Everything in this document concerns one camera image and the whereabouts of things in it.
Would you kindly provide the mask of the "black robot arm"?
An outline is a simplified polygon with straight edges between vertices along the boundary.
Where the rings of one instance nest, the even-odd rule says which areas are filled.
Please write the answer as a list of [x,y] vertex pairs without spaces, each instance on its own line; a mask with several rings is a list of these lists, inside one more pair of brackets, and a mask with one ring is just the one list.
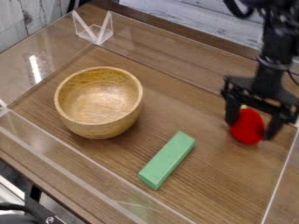
[[240,106],[270,115],[264,139],[269,140],[288,123],[299,118],[299,97],[284,88],[281,79],[290,73],[299,56],[299,0],[222,0],[236,18],[258,14],[262,23],[262,45],[256,57],[253,77],[225,76],[220,94],[225,100],[225,123],[240,117]]

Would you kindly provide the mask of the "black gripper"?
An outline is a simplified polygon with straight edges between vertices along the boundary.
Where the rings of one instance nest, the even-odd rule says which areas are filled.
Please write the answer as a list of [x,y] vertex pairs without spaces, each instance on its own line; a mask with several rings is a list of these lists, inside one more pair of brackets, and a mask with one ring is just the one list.
[[241,104],[272,116],[265,128],[264,139],[270,140],[284,123],[294,123],[299,116],[299,98],[281,85],[256,88],[253,78],[225,76],[220,94],[225,100],[225,122],[232,126],[238,118]]

